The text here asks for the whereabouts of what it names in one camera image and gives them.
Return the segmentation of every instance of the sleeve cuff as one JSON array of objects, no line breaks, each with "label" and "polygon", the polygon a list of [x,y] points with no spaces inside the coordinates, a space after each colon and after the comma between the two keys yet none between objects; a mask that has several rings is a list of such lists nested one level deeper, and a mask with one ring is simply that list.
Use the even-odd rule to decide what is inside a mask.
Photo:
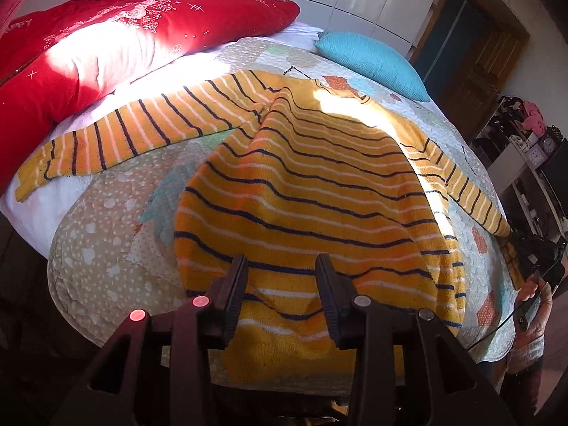
[{"label": "sleeve cuff", "polygon": [[508,374],[516,374],[526,370],[544,354],[544,335],[532,343],[510,352]]}]

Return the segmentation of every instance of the teal pillow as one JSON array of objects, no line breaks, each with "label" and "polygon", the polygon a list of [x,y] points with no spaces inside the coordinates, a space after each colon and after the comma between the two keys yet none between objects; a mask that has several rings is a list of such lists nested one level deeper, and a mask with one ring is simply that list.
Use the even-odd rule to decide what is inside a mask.
[{"label": "teal pillow", "polygon": [[430,102],[430,96],[416,70],[393,48],[352,32],[320,32],[318,52],[405,98]]}]

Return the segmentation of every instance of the red cushion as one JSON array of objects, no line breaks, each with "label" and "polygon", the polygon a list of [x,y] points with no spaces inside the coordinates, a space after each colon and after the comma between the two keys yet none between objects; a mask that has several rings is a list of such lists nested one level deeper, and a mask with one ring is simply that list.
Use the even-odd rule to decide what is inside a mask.
[{"label": "red cushion", "polygon": [[[113,9],[73,29],[0,86],[0,193],[55,123],[113,92],[120,83],[185,53],[273,34],[299,13],[289,0],[128,1],[120,11]],[[55,8],[49,11],[64,14]],[[43,13],[35,14],[40,18]],[[69,16],[62,18],[68,26]],[[58,26],[58,34],[65,32],[63,25]],[[30,42],[38,43],[35,38]]]},{"label": "red cushion", "polygon": [[114,17],[127,5],[145,0],[72,0],[14,19],[0,38],[0,79],[33,61],[76,30]]}]

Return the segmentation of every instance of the patterned quilt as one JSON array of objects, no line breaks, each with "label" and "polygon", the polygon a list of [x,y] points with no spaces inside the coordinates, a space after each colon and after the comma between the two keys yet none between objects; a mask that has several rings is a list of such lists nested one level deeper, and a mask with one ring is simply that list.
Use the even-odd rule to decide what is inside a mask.
[{"label": "patterned quilt", "polygon": [[[485,168],[457,130],[424,104],[312,53],[275,42],[242,39],[215,62],[229,71],[263,70],[319,79],[335,89],[371,96],[415,122],[471,181],[498,204]],[[140,155],[93,180],[60,224],[49,256],[53,299],[70,323],[103,344],[134,307],[167,312],[185,299],[173,254],[173,217],[180,193],[229,132],[193,139]],[[450,217],[464,259],[468,302],[458,339],[469,346],[512,310],[515,291],[496,241],[450,200]],[[476,360],[502,358],[512,344],[507,324],[473,352]],[[231,384],[221,359],[210,353],[213,381]],[[336,375],[279,380],[254,386],[305,393],[346,394],[347,377]]]}]

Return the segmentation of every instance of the person's hand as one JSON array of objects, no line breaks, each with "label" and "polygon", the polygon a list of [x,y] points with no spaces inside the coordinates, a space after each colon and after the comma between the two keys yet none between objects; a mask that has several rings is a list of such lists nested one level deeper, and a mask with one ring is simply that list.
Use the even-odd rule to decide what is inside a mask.
[{"label": "person's hand", "polygon": [[518,349],[526,346],[529,343],[539,339],[544,334],[546,323],[552,312],[552,289],[550,285],[543,279],[539,279],[539,283],[534,282],[534,276],[530,276],[525,282],[523,287],[519,290],[517,299],[515,300],[515,309],[522,301],[532,298],[536,293],[539,293],[541,304],[537,311],[535,318],[530,322],[526,332],[518,328],[515,321],[515,342],[513,349]]}]

